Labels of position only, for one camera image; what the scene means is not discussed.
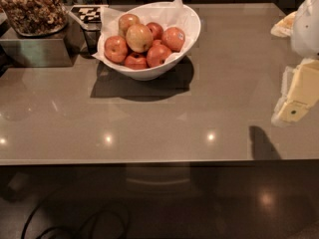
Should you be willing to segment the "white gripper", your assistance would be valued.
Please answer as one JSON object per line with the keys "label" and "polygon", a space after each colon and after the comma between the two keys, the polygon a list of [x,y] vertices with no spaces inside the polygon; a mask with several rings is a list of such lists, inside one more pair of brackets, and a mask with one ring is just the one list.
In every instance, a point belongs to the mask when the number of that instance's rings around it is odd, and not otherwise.
{"label": "white gripper", "polygon": [[285,127],[303,119],[319,102],[319,0],[305,0],[294,11],[277,22],[270,33],[285,38],[291,36],[291,47],[302,62],[287,67],[282,76],[281,98],[271,122]]}

